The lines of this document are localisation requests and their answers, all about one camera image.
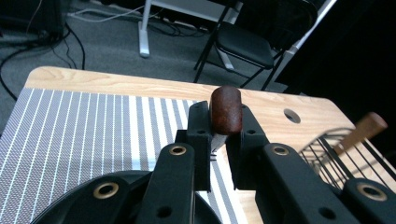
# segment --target light wood tabletop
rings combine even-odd
[[[39,67],[31,72],[25,88],[209,101],[217,86]],[[354,127],[343,112],[327,99],[265,91],[240,91],[243,104],[251,109],[269,141],[289,145],[297,151],[330,129]],[[238,191],[238,195],[249,223],[260,223],[254,192]]]

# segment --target dark wooden handle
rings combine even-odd
[[[230,135],[242,131],[241,91],[237,88],[222,86],[215,89],[209,111],[215,133]]]
[[[341,140],[340,143],[334,147],[334,150],[340,155],[355,144],[364,140],[364,138],[370,139],[386,128],[388,128],[388,124],[379,115],[371,112],[356,124],[356,129]]]

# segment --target black and white striped mat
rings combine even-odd
[[[29,223],[91,178],[153,170],[159,151],[187,128],[193,101],[23,89],[0,139],[0,223]],[[212,193],[200,192],[223,223],[247,223],[222,157]]]

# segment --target gray carpet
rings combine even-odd
[[[90,2],[74,1],[70,11],[83,8],[100,8],[102,10],[121,13],[112,7],[100,6]],[[90,19],[102,19],[93,15],[85,15]],[[195,71],[192,69],[208,39],[208,34],[196,34],[193,36],[169,36],[148,29],[148,41],[150,56],[146,59],[138,53],[137,20],[111,20],[99,23],[80,21],[68,17],[66,19],[72,30],[81,40],[86,51],[85,69],[97,72],[122,74],[137,77],[153,77],[169,79],[182,82],[192,82]],[[158,19],[150,19],[149,24],[167,32],[172,30]],[[180,28],[183,34],[193,34],[195,31],[188,28]],[[15,33],[3,30],[4,40],[23,40],[26,33]],[[25,52],[9,60],[2,68],[3,80],[8,87],[19,95],[30,71],[38,66],[50,65],[59,67],[73,67],[73,61],[67,56],[67,45],[69,57],[81,69],[82,52],[77,40],[70,35],[65,42],[61,42],[53,50],[51,48],[32,50]],[[1,48],[0,59],[4,60],[15,48]],[[209,58],[216,60],[218,55],[212,50]],[[233,60],[233,65],[241,71],[253,74],[256,70],[249,64]],[[254,81],[246,86],[246,89],[259,90],[267,78],[269,72],[264,71]],[[231,74],[207,64],[199,79],[199,83],[209,85],[232,85],[239,86],[246,79]],[[286,86],[271,82],[267,90],[282,92]],[[7,120],[11,114],[15,102],[0,87],[0,133],[6,127]]]

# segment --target dark background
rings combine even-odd
[[[332,100],[356,123],[374,111],[389,127],[371,142],[395,165],[396,1],[337,1],[277,82]]]

